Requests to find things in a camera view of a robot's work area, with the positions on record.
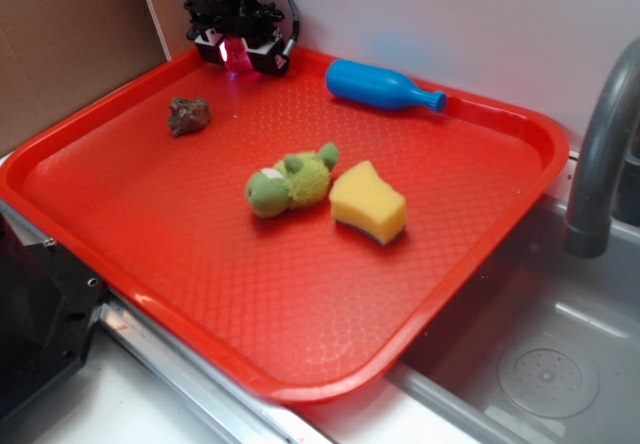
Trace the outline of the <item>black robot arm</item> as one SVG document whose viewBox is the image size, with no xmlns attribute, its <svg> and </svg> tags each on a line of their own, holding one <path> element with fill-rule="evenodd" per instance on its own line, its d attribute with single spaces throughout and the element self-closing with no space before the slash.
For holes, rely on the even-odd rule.
<svg viewBox="0 0 640 444">
<path fill-rule="evenodd" d="M 187 38 L 206 62 L 232 72 L 252 70 L 261 74 L 286 74 L 290 54 L 299 34 L 295 2 L 289 2 L 292 33 L 286 40 L 279 24 L 285 14 L 274 3 L 259 0 L 187 0 L 190 16 Z"/>
</svg>

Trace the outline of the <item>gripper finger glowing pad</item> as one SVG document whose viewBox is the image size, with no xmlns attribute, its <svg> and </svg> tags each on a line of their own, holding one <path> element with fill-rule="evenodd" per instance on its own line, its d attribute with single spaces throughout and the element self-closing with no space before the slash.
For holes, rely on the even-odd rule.
<svg viewBox="0 0 640 444">
<path fill-rule="evenodd" d="M 283 41 L 276 41 L 256 49 L 248 48 L 246 54 L 254 71 L 266 75 L 283 76 L 289 70 L 290 64 L 285 48 Z"/>
<path fill-rule="evenodd" d="M 199 33 L 194 40 L 200 57 L 206 62 L 220 66 L 225 64 L 220 50 L 220 45 L 223 42 L 224 36 L 217 33 L 214 29 L 206 29 Z"/>
</svg>

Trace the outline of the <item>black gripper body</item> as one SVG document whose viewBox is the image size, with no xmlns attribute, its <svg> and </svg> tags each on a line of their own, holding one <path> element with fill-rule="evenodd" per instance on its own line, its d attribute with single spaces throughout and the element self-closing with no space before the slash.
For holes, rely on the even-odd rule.
<svg viewBox="0 0 640 444">
<path fill-rule="evenodd" d="M 214 29 L 227 37 L 243 39 L 250 49 L 283 41 L 278 24 L 284 13 L 275 4 L 257 0 L 187 0 L 185 10 L 191 27 L 187 38 L 194 43 L 199 33 Z"/>
</svg>

